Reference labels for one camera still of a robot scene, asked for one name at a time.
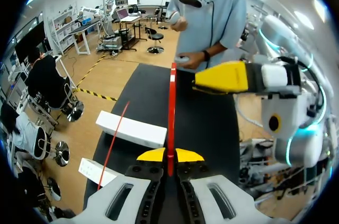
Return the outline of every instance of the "wristwatch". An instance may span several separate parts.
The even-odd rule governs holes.
[[[203,51],[203,54],[205,55],[205,59],[204,60],[206,62],[209,62],[210,59],[211,59],[211,55],[206,50]]]

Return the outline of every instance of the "laptop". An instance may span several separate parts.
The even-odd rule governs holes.
[[[139,18],[139,16],[129,16],[126,8],[118,10],[117,14],[121,22],[132,22],[133,20]]]

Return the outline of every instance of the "person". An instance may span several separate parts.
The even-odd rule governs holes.
[[[44,159],[48,156],[48,153],[42,155],[46,140],[44,130],[31,122],[25,112],[18,114],[10,105],[4,103],[0,111],[0,121],[12,136],[12,142],[16,147],[26,150],[36,159]]]
[[[50,107],[59,108],[66,98],[63,91],[65,79],[59,75],[54,58],[43,57],[39,48],[34,48],[29,52],[28,62],[32,66],[26,80],[29,95],[35,97],[39,92]]]
[[[179,12],[171,28],[180,32],[176,56],[189,61],[178,67],[198,72],[222,62],[227,49],[235,48],[246,23],[246,0],[209,0],[201,8],[171,0],[167,17]]]

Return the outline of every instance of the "red laser line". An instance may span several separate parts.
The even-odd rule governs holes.
[[[173,175],[174,169],[174,118],[175,118],[175,98],[176,98],[176,64],[172,64],[171,77],[169,81],[168,98],[168,138],[167,138],[167,172]]]
[[[114,136],[113,136],[113,140],[111,142],[111,146],[110,146],[110,149],[108,150],[108,153],[107,153],[107,156],[106,156],[106,160],[105,160],[105,164],[104,164],[104,167],[102,169],[102,172],[101,172],[101,176],[100,176],[100,180],[99,180],[99,184],[97,185],[97,190],[100,189],[100,186],[101,186],[101,182],[102,182],[102,177],[104,175],[104,171],[105,171],[105,168],[106,168],[106,165],[107,165],[107,162],[108,162],[108,159],[110,158],[110,155],[111,155],[111,151],[112,151],[112,148],[113,148],[113,144],[114,144],[114,141],[115,141],[115,137],[117,136],[117,132],[118,132],[118,129],[119,129],[119,126],[120,126],[120,123],[121,123],[121,120],[123,118],[123,116],[125,115],[125,112],[126,112],[126,109],[128,107],[130,102],[127,102],[125,108],[123,109],[122,111],[122,114],[121,114],[121,117],[120,117],[120,120],[119,120],[119,123],[118,123],[118,126],[117,126],[117,129],[114,133]]]

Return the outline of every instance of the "seated person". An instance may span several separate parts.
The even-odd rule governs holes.
[[[1,107],[0,121],[12,136],[12,143],[19,149],[27,151],[35,159],[44,159],[43,150],[46,143],[44,130],[31,122],[25,112],[18,114],[11,106],[4,103]],[[46,151],[50,151],[50,144],[46,143]]]
[[[43,57],[39,48],[35,48],[29,52],[28,62],[32,65],[26,80],[29,95],[35,97],[39,92],[50,107],[59,108],[66,98],[65,79],[57,72],[54,58]]]

